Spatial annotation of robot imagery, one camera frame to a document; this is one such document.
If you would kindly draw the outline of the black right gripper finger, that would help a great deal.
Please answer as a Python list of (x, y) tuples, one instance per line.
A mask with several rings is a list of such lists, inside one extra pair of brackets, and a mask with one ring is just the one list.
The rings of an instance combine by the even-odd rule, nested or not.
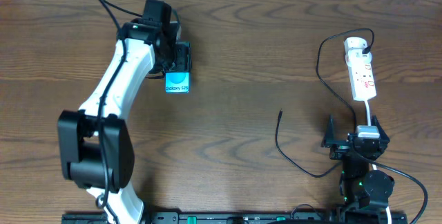
[(375, 115), (372, 116), (371, 121), (372, 121), (372, 125), (375, 126), (378, 129), (378, 132), (380, 134), (381, 143), (389, 144), (390, 143), (390, 138), (388, 137), (386, 132), (381, 127), (381, 124), (380, 124), (380, 122), (378, 121), (378, 119), (377, 119), (377, 117)]
[(327, 123), (327, 128), (325, 130), (325, 134), (321, 142), (321, 147), (332, 147), (334, 144), (335, 144), (334, 120), (332, 115), (330, 115)]

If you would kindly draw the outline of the Galaxy S25 smartphone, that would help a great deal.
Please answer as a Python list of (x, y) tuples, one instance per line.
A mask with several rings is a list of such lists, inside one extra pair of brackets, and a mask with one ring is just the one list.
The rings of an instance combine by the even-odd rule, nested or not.
[(167, 93), (188, 93), (190, 91), (191, 45), (187, 41), (176, 43), (175, 66), (165, 72)]

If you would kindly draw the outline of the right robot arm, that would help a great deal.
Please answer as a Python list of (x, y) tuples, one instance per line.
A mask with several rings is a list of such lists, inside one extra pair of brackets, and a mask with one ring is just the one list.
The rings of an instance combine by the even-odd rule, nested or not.
[(336, 208), (339, 223), (386, 223), (382, 212), (389, 206), (394, 179), (370, 164), (387, 149), (390, 139), (372, 117), (371, 125), (359, 125), (345, 140), (335, 138), (334, 121), (330, 118), (321, 143), (329, 148), (329, 158), (340, 160), (343, 171), (340, 192), (344, 203)]

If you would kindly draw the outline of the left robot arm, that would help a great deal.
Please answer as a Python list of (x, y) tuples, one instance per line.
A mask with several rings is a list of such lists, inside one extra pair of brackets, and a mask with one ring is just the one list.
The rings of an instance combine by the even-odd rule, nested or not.
[(177, 11), (146, 0), (142, 14), (117, 24), (113, 58), (77, 111), (57, 121), (61, 170), (95, 198), (95, 214), (64, 214), (62, 223), (154, 223), (155, 213), (135, 193), (135, 152), (126, 121), (145, 79), (163, 79), (166, 93), (188, 93), (191, 45), (181, 41)]

